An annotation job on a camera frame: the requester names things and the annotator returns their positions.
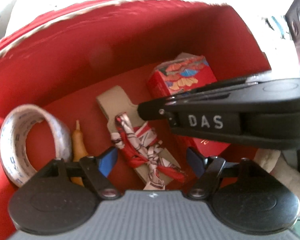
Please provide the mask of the cardboard piece with red scarf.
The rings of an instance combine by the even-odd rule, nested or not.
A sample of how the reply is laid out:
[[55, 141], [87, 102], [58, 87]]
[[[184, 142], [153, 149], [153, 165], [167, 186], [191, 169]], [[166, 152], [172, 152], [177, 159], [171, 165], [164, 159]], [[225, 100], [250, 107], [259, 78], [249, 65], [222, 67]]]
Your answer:
[[108, 121], [111, 142], [142, 179], [144, 190], [165, 190], [172, 181], [185, 182], [179, 163], [120, 86], [100, 94], [96, 101]]

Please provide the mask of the clear packing tape roll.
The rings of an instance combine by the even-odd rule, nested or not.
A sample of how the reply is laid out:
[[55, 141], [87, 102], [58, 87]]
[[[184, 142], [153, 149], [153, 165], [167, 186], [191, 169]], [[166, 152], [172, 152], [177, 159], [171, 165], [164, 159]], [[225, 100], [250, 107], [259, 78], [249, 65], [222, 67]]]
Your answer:
[[72, 160], [70, 130], [58, 118], [33, 104], [20, 105], [6, 116], [0, 129], [0, 162], [8, 179], [22, 187], [37, 171], [26, 152], [26, 139], [31, 128], [46, 121], [54, 139], [56, 157]]

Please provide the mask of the large red cardboard box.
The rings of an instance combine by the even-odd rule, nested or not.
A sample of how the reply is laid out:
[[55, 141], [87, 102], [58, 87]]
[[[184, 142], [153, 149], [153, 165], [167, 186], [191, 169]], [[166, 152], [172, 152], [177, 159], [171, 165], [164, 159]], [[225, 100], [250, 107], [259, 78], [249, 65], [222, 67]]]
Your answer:
[[[90, 153], [109, 143], [95, 96], [124, 85], [147, 100], [156, 63], [182, 52], [204, 55], [217, 80], [270, 70], [266, 55], [229, 5], [201, 0], [94, 0], [38, 16], [0, 41], [0, 127], [24, 103], [78, 118]], [[7, 212], [15, 186], [0, 163], [0, 239], [14, 233]]]

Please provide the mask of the orange pear shaped object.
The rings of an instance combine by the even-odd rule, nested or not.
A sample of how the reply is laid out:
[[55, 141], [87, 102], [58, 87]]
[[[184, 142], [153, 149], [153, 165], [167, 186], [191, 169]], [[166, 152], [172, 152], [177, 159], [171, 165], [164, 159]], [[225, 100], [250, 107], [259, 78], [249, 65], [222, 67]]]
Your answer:
[[78, 162], [81, 158], [89, 155], [84, 145], [83, 133], [80, 128], [79, 120], [76, 120], [76, 128], [72, 133], [71, 140], [74, 162]]

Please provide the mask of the pink green plush toy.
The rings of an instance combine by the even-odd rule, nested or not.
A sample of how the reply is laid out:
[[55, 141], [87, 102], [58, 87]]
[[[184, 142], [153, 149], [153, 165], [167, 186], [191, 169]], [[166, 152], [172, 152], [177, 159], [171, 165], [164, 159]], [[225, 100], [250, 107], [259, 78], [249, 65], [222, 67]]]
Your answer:
[[287, 164], [281, 151], [259, 148], [254, 162], [285, 185], [300, 200], [300, 173]]

